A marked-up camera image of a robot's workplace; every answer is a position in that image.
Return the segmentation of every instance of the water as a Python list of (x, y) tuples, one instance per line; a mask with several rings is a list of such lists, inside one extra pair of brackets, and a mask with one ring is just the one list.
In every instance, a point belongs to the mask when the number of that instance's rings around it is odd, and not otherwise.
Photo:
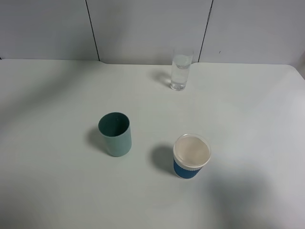
[(192, 57), (176, 55), (173, 58), (171, 88), (181, 91), (185, 88)]

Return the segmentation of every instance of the table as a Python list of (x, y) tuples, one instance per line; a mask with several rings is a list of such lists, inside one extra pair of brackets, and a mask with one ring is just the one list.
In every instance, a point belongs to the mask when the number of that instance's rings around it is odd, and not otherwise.
[[(170, 66), (0, 61), (0, 228), (300, 229), (305, 225), (305, 81), (288, 65)], [(104, 153), (97, 130), (125, 113), (132, 148)], [(172, 169), (182, 134), (210, 162)]]

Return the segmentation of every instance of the clear drinking glass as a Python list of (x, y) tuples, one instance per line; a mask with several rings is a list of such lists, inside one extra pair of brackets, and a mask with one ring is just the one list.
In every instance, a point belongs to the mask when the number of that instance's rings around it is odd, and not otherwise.
[(186, 86), (190, 66), (193, 59), (193, 50), (189, 48), (176, 48), (173, 53), (171, 88), (181, 91)]

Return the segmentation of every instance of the paper cup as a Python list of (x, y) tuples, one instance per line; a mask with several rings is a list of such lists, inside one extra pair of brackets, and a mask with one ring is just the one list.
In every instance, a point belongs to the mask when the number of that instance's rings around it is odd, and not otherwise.
[(190, 179), (210, 160), (211, 148), (199, 135), (185, 134), (173, 146), (173, 168), (180, 178)]

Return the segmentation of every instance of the white wall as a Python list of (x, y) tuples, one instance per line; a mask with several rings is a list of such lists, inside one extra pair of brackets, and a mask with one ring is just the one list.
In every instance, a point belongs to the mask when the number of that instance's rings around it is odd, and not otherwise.
[(2, 0), (0, 57), (98, 60), (84, 0)]
[(174, 46), (198, 61), (212, 0), (87, 0), (101, 61), (171, 64)]
[(214, 0), (200, 62), (299, 65), (305, 0)]

